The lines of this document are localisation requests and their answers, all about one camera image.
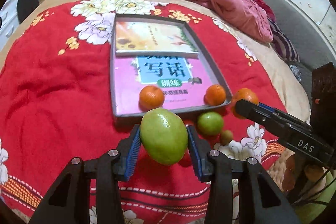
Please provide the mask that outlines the small brown longan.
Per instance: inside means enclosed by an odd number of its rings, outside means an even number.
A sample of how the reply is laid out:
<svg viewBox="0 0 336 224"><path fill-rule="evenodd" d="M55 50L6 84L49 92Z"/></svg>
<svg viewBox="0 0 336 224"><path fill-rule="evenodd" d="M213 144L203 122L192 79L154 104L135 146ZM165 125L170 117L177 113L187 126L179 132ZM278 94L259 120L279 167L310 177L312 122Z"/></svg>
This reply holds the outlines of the small brown longan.
<svg viewBox="0 0 336 224"><path fill-rule="evenodd" d="M228 145L232 140L234 136L232 131L230 130L223 130L220 134L220 143L221 145Z"/></svg>

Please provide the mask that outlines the green fruit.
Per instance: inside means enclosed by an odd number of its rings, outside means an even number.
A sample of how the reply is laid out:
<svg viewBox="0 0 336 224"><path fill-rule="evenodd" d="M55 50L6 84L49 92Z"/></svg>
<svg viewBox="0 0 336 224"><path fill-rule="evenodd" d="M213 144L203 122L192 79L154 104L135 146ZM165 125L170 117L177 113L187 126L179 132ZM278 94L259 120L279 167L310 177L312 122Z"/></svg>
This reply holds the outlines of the green fruit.
<svg viewBox="0 0 336 224"><path fill-rule="evenodd" d="M215 136L221 133L224 119L217 112L206 112L198 116L197 126L201 134Z"/></svg>
<svg viewBox="0 0 336 224"><path fill-rule="evenodd" d="M178 163L184 157L189 140L183 120L161 107L142 117L140 136L149 156L163 165Z"/></svg>

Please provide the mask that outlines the cherry tomato front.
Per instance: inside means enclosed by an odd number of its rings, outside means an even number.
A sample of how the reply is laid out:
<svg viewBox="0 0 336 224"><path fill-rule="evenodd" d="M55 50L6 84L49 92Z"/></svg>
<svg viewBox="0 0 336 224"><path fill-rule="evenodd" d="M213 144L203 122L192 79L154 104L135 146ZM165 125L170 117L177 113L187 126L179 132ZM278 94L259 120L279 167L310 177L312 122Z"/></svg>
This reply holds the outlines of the cherry tomato front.
<svg viewBox="0 0 336 224"><path fill-rule="evenodd" d="M184 122L185 126L194 126L195 125L194 121L192 121L192 120L184 120L183 122Z"/></svg>

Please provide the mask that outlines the grey headboard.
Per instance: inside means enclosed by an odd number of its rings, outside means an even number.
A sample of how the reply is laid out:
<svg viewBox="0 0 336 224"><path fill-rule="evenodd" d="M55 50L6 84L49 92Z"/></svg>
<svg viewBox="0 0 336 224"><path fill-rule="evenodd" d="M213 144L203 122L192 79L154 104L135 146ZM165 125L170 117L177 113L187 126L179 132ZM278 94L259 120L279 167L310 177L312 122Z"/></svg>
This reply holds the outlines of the grey headboard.
<svg viewBox="0 0 336 224"><path fill-rule="evenodd" d="M298 69L298 81L307 95L311 94L312 72L329 63L335 56L313 25L286 0L264 0L276 15L276 24L298 52L299 62L286 62Z"/></svg>

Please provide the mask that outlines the striped pillow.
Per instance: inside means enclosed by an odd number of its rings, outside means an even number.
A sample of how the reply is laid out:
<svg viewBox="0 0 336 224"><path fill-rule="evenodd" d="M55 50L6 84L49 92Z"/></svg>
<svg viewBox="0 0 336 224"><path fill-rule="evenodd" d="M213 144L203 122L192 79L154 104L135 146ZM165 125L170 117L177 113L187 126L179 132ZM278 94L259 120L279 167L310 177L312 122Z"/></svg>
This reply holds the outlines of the striped pillow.
<svg viewBox="0 0 336 224"><path fill-rule="evenodd" d="M280 27L270 17L268 17L273 40L270 43L279 57L286 62L299 62L299 55L290 39L282 32Z"/></svg>

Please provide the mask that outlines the dark red pillow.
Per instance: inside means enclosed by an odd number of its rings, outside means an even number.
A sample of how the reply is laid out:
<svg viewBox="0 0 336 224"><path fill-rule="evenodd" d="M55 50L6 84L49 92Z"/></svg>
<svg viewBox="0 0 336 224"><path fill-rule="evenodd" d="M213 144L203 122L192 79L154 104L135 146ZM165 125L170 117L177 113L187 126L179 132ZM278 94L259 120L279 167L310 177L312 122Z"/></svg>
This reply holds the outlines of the dark red pillow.
<svg viewBox="0 0 336 224"><path fill-rule="evenodd" d="M273 10L266 4L264 0L252 0L262 8L265 13L267 14L268 18L276 23L276 15L274 14Z"/></svg>

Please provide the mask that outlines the grey shallow box tray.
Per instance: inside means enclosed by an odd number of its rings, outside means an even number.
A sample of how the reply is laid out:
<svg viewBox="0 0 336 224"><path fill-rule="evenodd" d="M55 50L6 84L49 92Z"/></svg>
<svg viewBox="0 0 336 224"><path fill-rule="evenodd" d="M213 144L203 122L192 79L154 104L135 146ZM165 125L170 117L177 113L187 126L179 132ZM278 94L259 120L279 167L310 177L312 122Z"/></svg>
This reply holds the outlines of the grey shallow box tray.
<svg viewBox="0 0 336 224"><path fill-rule="evenodd" d="M186 22L118 14L110 41L110 94L116 124L141 120L146 111L139 104L139 94L149 85L162 90L163 108L181 117L231 103L226 79Z"/></svg>

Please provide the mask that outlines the pink Chinese workbook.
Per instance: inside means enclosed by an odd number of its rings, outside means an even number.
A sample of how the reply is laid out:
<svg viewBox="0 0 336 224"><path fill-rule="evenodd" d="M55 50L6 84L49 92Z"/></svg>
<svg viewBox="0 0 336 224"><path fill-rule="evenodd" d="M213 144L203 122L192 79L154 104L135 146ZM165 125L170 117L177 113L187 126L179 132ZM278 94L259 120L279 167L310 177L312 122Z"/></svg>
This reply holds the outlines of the pink Chinese workbook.
<svg viewBox="0 0 336 224"><path fill-rule="evenodd" d="M163 91L165 109L209 107L204 101L207 88L214 84L227 88L222 74L214 72L216 68L203 57L116 57L111 67L113 111L117 116L142 113L139 93L149 85Z"/></svg>

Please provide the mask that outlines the sunflower cover book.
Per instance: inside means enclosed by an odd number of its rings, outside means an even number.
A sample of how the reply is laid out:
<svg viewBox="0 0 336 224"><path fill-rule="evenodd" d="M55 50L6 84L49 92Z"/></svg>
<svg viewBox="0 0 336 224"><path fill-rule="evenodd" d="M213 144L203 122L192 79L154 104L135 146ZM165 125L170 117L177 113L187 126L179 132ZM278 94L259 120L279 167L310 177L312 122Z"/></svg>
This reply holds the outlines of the sunflower cover book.
<svg viewBox="0 0 336 224"><path fill-rule="evenodd" d="M118 21L115 48L119 56L164 55L198 57L199 51L180 26Z"/></svg>

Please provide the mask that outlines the white drawer cabinet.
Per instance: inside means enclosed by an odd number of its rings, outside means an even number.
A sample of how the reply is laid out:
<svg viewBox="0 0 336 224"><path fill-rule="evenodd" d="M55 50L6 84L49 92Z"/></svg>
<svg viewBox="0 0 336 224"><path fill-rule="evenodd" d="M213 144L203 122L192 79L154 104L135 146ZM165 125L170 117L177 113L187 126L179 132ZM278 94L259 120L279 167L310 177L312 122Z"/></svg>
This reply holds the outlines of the white drawer cabinet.
<svg viewBox="0 0 336 224"><path fill-rule="evenodd" d="M1 9L1 31L0 31L0 49L2 50L7 43L9 37L19 26L17 15L18 0L7 0Z"/></svg>

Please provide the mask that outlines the black bag on floor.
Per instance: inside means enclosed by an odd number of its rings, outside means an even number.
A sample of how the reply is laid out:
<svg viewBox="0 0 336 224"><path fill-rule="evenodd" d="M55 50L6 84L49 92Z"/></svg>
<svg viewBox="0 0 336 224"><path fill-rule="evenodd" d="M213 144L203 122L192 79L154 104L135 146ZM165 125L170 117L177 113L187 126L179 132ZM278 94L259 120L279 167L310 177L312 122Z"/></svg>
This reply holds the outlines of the black bag on floor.
<svg viewBox="0 0 336 224"><path fill-rule="evenodd" d="M17 15L19 23L21 24L38 6L38 0L18 0Z"/></svg>

